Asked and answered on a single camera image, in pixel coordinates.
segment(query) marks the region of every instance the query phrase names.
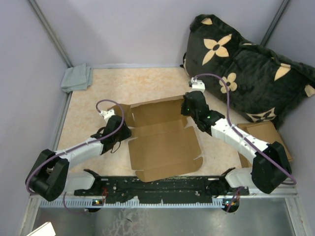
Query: cardboard piece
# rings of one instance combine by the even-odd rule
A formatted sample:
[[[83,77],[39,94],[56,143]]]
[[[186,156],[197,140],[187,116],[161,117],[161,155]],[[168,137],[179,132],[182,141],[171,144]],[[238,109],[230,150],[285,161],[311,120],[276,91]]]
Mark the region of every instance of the cardboard piece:
[[[280,135],[276,131],[274,125],[272,122],[262,122],[262,123],[247,123],[247,124],[238,124],[237,127],[239,127],[241,130],[244,130],[245,132],[249,133],[250,135],[253,135],[255,138],[258,138],[260,140],[263,140],[268,143],[273,143],[274,141],[279,142],[283,145],[286,156],[289,161],[292,161],[293,158],[290,155],[289,151],[287,150],[286,146],[284,145],[284,142],[282,141]],[[241,166],[243,168],[251,167],[252,164],[246,159],[245,156],[239,154]]]
[[[181,115],[183,96],[121,104],[133,140],[128,142],[131,167],[143,182],[199,170],[203,158],[194,127]],[[112,107],[121,115],[118,106]]]

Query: gray cloth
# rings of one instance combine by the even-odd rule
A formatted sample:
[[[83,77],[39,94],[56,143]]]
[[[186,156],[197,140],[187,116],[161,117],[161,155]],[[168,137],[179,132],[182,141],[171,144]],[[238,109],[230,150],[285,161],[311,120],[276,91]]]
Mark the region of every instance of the gray cloth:
[[[68,68],[65,71],[61,90],[71,92],[75,90],[87,90],[88,86],[92,85],[92,69],[86,63]]]

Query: lavender wall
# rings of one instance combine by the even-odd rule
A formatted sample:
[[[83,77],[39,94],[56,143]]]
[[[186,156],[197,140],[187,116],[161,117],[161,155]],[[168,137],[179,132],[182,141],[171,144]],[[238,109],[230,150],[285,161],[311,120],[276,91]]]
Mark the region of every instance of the lavender wall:
[[[189,25],[216,14],[260,43],[282,0],[37,0],[74,65],[178,65]]]
[[[291,1],[268,47],[292,60],[315,66],[315,1]],[[280,133],[294,156],[292,171],[308,220],[315,217],[315,96],[304,101],[285,120]],[[315,224],[310,224],[315,235]]]
[[[27,1],[1,1],[0,22],[0,235],[14,236],[29,197],[25,178],[52,143],[66,66]]]

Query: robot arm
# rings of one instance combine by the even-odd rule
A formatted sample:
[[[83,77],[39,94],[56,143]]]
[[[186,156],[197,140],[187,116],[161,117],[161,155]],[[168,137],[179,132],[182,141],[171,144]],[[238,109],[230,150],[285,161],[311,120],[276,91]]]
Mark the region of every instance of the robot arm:
[[[122,122],[122,117],[116,116],[113,110],[102,112],[101,115],[107,120],[107,125],[100,128],[96,134],[91,135],[84,142],[66,150],[53,152],[46,149],[40,153],[27,179],[43,162],[55,156],[56,153],[62,154],[44,165],[30,179],[30,189],[46,200],[53,201],[62,192],[90,189],[92,187],[95,180],[92,174],[86,171],[81,173],[68,173],[68,171],[92,157],[112,150],[117,142],[121,142],[131,136],[131,131],[124,122],[120,130],[114,135],[100,140],[116,130]]]
[[[278,142],[269,144],[261,141],[234,124],[230,125],[224,115],[219,112],[209,110],[203,95],[204,87],[202,88],[202,84],[202,81],[191,80],[189,85],[192,90],[184,95],[181,114],[191,116],[202,132],[233,146],[252,163],[252,168],[233,169],[226,173],[225,179],[230,187],[257,187],[264,193],[271,193],[286,179],[286,175],[251,147],[245,138],[287,170],[288,173],[291,173],[284,147]]]

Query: floral pattern pillow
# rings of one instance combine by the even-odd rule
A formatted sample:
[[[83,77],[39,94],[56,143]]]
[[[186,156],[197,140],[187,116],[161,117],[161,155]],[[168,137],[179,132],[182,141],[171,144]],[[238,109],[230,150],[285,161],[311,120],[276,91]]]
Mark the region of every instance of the floral pattern pillow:
[[[182,67],[190,77],[214,73],[223,78],[230,106],[251,122],[278,128],[301,101],[315,94],[315,68],[253,44],[215,15],[199,15],[190,25]],[[226,101],[226,89],[203,77],[206,90]]]

